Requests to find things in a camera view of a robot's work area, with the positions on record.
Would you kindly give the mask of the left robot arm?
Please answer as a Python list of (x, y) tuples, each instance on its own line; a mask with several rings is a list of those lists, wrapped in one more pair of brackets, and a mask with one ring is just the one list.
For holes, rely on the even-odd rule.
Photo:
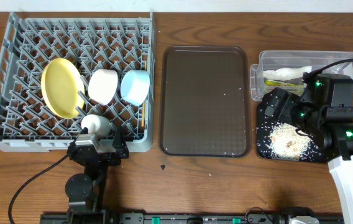
[(108, 168), (119, 166), (129, 157), (129, 150), (118, 127), (112, 141), (112, 152), (99, 152), (99, 141), (83, 128), (70, 143), (67, 156), (84, 167), (84, 172), (71, 176), (65, 184), (69, 209), (65, 223), (116, 223), (118, 217), (102, 207)]

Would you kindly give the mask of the light blue bowl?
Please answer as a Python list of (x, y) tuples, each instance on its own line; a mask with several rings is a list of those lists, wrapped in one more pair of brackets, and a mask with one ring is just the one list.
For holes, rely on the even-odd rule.
[(150, 77), (145, 70), (128, 71), (121, 82), (121, 97), (124, 101), (140, 106), (146, 99), (150, 87)]

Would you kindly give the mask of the yellow plate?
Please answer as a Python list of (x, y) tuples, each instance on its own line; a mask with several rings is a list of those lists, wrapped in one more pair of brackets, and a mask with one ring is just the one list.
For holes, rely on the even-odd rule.
[(65, 58), (52, 60), (42, 72), (40, 87), (45, 104), (55, 115), (73, 119), (79, 115), (77, 107), (84, 107), (85, 86), (78, 69)]

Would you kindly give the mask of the green orange snack wrapper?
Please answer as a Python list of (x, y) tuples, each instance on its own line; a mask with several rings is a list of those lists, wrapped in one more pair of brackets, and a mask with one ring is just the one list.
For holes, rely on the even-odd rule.
[(296, 85), (287, 82), (281, 82), (276, 80), (265, 80), (267, 86), (278, 86), (278, 87), (304, 87), (304, 85)]

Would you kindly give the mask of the pink bowl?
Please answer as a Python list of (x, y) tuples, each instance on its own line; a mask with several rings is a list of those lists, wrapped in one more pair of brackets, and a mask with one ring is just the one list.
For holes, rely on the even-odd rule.
[(88, 95), (100, 105), (107, 105), (113, 99), (118, 85), (118, 75), (114, 70), (95, 71), (88, 85)]

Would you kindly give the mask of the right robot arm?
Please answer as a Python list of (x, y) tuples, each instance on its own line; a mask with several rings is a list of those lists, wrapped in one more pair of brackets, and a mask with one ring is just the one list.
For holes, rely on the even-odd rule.
[(353, 223), (353, 79), (321, 73), (303, 76), (302, 95), (276, 87), (265, 94), (260, 116), (305, 133), (327, 159), (345, 223)]

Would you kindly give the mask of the white napkin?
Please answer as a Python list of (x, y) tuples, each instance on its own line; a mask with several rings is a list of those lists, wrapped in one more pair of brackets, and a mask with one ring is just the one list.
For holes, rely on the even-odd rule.
[(312, 71), (312, 66), (300, 68), (279, 68), (277, 70), (265, 70), (262, 72), (264, 78), (269, 80), (287, 81), (302, 78), (304, 73)]

